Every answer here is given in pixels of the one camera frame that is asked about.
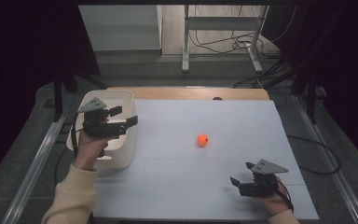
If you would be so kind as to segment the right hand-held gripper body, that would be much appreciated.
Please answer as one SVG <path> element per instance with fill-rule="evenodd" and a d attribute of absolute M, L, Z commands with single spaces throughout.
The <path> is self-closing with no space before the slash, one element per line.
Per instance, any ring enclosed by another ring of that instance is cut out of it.
<path fill-rule="evenodd" d="M 288 169 L 271 161 L 261 159 L 254 163 L 252 170 L 253 182 L 241 183 L 238 188 L 241 196 L 268 197 L 279 194 L 276 174 L 287 173 Z"/>

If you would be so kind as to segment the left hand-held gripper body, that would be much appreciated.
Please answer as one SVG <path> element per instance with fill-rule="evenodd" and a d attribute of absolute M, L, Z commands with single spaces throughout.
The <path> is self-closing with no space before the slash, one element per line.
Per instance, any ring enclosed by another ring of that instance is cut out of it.
<path fill-rule="evenodd" d="M 94 138 L 110 138 L 124 135 L 128 128 L 125 121 L 109 123 L 107 105 L 98 97 L 79 107 L 78 113 L 83 113 L 83 131 L 86 135 Z"/>

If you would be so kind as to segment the white plastic bin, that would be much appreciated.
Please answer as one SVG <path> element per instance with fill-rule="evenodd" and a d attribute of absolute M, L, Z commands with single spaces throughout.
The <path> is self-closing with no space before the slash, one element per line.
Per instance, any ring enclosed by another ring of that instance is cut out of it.
<path fill-rule="evenodd" d="M 108 118 L 109 123 L 126 121 L 130 117 L 137 116 L 131 91 L 90 91 L 84 96 L 80 106 L 94 97 L 102 100 L 107 105 L 107 109 L 115 106 L 122 107 L 121 114 Z M 69 149 L 73 149 L 74 143 L 78 143 L 79 131 L 83 131 L 83 116 L 83 113 L 76 111 L 76 119 L 66 142 Z M 124 135 L 113 137 L 113 140 L 108 142 L 108 146 L 101 151 L 95 167 L 97 169 L 121 169 L 129 166 L 132 161 L 136 132 L 137 125 L 128 128 Z"/>

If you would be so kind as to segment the person's right hand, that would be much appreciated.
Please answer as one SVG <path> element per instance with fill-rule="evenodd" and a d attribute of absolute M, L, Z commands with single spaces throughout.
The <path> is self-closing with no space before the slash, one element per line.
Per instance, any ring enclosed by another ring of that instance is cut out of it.
<path fill-rule="evenodd" d="M 279 194 L 273 194 L 268 197 L 255 197 L 273 217 L 281 212 L 290 210 L 286 200 L 289 199 L 287 188 L 282 183 L 282 180 L 277 176 Z"/>

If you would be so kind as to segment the person's left hand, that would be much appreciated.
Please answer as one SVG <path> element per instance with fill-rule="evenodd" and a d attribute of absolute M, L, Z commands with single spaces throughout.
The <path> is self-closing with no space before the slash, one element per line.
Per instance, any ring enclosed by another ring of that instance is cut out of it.
<path fill-rule="evenodd" d="M 78 151 L 73 165 L 75 168 L 85 171 L 93 171 L 100 152 L 108 146 L 110 138 L 93 138 L 86 135 L 83 131 L 79 133 Z"/>

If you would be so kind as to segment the white table mat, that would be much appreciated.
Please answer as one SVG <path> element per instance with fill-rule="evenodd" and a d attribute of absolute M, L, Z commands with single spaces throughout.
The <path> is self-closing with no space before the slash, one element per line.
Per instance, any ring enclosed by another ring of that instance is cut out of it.
<path fill-rule="evenodd" d="M 288 169 L 281 176 L 299 219 L 318 214 L 271 101 L 138 100 L 131 164 L 101 170 L 96 217 L 141 220 L 263 220 L 256 200 L 242 197 L 230 177 L 250 183 L 247 161 Z M 205 147 L 197 137 L 206 134 Z"/>

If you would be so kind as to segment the black stand legs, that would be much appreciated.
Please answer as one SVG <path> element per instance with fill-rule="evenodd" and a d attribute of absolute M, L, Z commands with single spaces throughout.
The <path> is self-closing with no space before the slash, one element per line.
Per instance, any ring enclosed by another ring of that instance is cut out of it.
<path fill-rule="evenodd" d="M 296 77 L 293 81 L 290 91 L 294 95 L 299 95 L 303 90 L 307 91 L 306 95 L 306 114 L 310 121 L 315 124 L 315 101 L 317 99 L 317 75 L 315 70 L 312 68 L 311 63 L 303 62 L 300 65 L 294 67 L 290 71 L 275 77 L 270 82 L 263 85 L 263 89 L 267 90 L 275 85 L 283 82 L 289 77 Z"/>
<path fill-rule="evenodd" d="M 53 73 L 53 87 L 54 87 L 54 108 L 55 108 L 55 117 L 54 122 L 57 122 L 63 114 L 63 99 L 62 99 L 62 86 L 71 93 L 78 90 L 78 84 L 76 82 L 75 76 L 79 76 L 89 83 L 94 84 L 100 90 L 107 88 L 107 85 L 96 79 L 92 75 L 87 75 L 79 71 L 63 73 L 57 69 Z"/>

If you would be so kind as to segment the wooden table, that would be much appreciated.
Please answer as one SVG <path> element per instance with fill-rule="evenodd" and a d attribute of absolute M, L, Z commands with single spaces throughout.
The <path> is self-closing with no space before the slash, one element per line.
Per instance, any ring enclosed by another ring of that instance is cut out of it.
<path fill-rule="evenodd" d="M 116 87 L 110 91 L 131 91 L 135 99 L 160 100 L 255 100 L 268 101 L 269 95 L 261 89 L 231 89 L 202 87 Z"/>

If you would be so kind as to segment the white cabinet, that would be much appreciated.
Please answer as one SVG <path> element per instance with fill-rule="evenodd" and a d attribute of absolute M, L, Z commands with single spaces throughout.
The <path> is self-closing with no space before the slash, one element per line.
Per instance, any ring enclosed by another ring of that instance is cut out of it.
<path fill-rule="evenodd" d="M 80 6 L 94 51 L 161 49 L 159 5 Z"/>

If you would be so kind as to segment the grey metal stand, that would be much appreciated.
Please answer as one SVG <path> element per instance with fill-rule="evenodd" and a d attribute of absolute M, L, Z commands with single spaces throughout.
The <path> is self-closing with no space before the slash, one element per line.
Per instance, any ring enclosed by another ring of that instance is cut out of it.
<path fill-rule="evenodd" d="M 268 6 L 262 6 L 259 15 L 236 16 L 236 17 L 204 17 L 190 16 L 189 5 L 184 5 L 184 44 L 182 48 L 182 71 L 189 71 L 189 38 L 191 31 L 245 31 L 253 34 L 252 40 L 245 45 L 247 53 L 257 73 L 261 73 L 263 68 L 256 55 L 256 43 L 260 36 L 264 19 L 268 11 Z"/>

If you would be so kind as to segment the dark curtain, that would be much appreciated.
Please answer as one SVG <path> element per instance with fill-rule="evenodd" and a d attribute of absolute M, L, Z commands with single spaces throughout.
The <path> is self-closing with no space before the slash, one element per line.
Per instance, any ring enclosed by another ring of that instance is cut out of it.
<path fill-rule="evenodd" d="M 36 91 L 59 77 L 100 74 L 81 0 L 0 0 L 0 162 L 35 104 Z"/>
<path fill-rule="evenodd" d="M 311 63 L 324 106 L 358 148 L 358 0 L 281 0 L 296 5 L 296 40 L 286 51 L 296 66 Z"/>

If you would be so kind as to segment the aluminium floor rail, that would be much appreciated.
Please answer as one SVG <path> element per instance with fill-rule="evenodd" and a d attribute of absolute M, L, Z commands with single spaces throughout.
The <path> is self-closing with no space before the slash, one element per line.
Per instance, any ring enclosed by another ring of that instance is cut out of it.
<path fill-rule="evenodd" d="M 314 124 L 308 116 L 306 104 L 299 96 L 292 97 L 294 104 L 298 112 L 301 115 L 308 131 L 310 132 L 311 139 L 319 143 L 319 150 L 324 161 L 324 164 L 329 171 L 336 172 L 332 174 L 332 178 L 336 184 L 337 190 L 342 197 L 344 203 L 346 204 L 351 217 L 355 224 L 358 224 L 358 197 L 355 195 L 354 190 L 350 186 L 347 178 L 342 174 L 341 170 L 338 168 L 338 158 L 330 151 L 328 151 L 324 146 L 326 142 L 316 124 Z"/>
<path fill-rule="evenodd" d="M 24 208 L 34 190 L 34 186 L 46 164 L 48 155 L 56 142 L 60 129 L 67 118 L 67 115 L 67 112 L 63 112 L 49 126 L 48 131 L 39 149 L 37 150 L 25 177 L 23 178 L 21 185 L 0 224 L 18 224 Z"/>

